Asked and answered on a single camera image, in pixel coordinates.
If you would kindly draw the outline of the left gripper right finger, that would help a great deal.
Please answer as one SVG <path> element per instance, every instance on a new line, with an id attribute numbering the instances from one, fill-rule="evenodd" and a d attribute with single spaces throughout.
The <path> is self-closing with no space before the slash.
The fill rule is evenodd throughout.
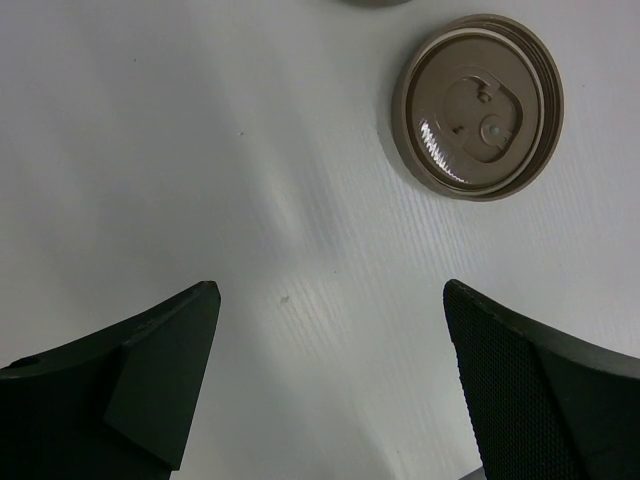
<path id="1" fill-rule="evenodd" d="M 639 361 L 458 280 L 445 319 L 482 465 L 472 479 L 636 479 Z"/>

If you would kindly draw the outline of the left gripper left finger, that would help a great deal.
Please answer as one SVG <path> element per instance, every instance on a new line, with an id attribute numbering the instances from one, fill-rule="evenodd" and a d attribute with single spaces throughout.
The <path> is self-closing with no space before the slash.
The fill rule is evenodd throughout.
<path id="1" fill-rule="evenodd" d="M 1 370 L 4 479 L 168 479 L 221 306 L 213 281 Z"/>

